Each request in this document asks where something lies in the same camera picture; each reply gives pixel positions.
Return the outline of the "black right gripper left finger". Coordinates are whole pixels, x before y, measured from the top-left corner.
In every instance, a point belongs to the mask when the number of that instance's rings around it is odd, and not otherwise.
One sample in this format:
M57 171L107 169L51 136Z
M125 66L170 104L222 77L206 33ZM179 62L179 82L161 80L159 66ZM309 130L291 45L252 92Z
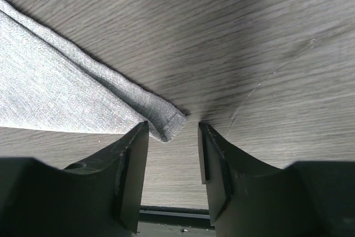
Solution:
M149 125L64 169L1 159L2 236L131 236L137 232Z

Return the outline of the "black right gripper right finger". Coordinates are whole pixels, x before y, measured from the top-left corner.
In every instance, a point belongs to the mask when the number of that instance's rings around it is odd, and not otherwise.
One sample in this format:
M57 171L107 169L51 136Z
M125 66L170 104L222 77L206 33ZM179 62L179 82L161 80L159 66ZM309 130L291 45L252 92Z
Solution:
M217 236L353 236L354 162L271 166L198 126L201 180Z

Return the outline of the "grey cloth napkin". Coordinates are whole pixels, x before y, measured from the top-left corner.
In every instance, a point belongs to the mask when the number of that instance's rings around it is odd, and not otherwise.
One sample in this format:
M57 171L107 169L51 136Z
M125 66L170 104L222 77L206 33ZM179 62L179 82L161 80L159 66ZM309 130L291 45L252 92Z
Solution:
M125 134L143 121L153 138L167 143L187 118L1 1L2 127Z

